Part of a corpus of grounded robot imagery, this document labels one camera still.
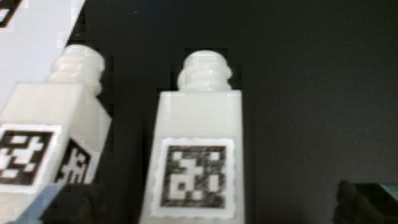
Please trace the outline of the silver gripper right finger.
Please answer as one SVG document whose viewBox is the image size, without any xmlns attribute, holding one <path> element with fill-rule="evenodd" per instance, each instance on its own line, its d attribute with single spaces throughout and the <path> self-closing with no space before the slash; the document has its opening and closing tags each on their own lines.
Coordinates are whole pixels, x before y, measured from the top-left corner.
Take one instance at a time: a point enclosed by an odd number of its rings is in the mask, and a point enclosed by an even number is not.
<svg viewBox="0 0 398 224">
<path fill-rule="evenodd" d="M 333 224 L 398 224 L 398 184 L 337 185 Z"/>
</svg>

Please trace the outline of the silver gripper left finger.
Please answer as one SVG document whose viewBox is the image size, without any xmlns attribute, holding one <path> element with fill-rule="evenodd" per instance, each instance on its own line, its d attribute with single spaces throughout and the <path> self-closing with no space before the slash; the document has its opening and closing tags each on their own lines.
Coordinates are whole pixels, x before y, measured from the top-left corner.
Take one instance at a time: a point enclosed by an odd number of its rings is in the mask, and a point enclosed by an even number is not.
<svg viewBox="0 0 398 224">
<path fill-rule="evenodd" d="M 67 184 L 40 215 L 42 224 L 104 224 L 106 203 L 97 184 Z"/>
</svg>

